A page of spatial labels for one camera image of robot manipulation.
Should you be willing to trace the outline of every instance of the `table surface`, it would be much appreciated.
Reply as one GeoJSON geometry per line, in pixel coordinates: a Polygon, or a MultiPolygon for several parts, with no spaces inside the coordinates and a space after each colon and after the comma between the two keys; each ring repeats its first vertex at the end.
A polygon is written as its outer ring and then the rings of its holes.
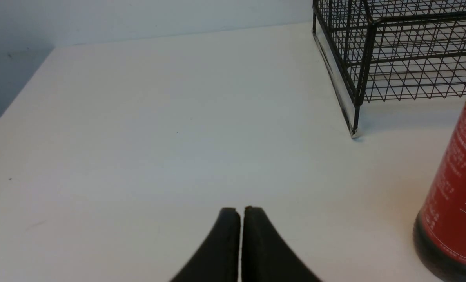
{"type": "Polygon", "coordinates": [[[352,140],[310,23],[56,49],[0,119],[0,281],[167,281],[247,205],[326,282],[438,281],[412,224],[463,103],[352,140]]]}

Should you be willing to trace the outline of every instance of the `red can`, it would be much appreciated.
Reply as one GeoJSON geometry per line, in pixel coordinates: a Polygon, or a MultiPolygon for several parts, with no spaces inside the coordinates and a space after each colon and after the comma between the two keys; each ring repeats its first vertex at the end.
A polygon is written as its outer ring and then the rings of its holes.
{"type": "Polygon", "coordinates": [[[414,243],[439,278],[466,281],[466,104],[417,216],[414,243]]]}

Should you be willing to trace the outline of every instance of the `metal wire grid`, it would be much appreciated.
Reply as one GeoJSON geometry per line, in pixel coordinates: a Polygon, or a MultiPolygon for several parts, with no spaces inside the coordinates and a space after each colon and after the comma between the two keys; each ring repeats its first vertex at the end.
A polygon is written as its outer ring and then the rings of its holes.
{"type": "MultiPolygon", "coordinates": [[[[317,0],[346,74],[356,91],[369,16],[417,16],[466,11],[466,0],[317,0]],[[366,14],[368,5],[370,15],[366,14]]],[[[364,99],[462,96],[466,93],[466,21],[379,25],[364,99]]]]}

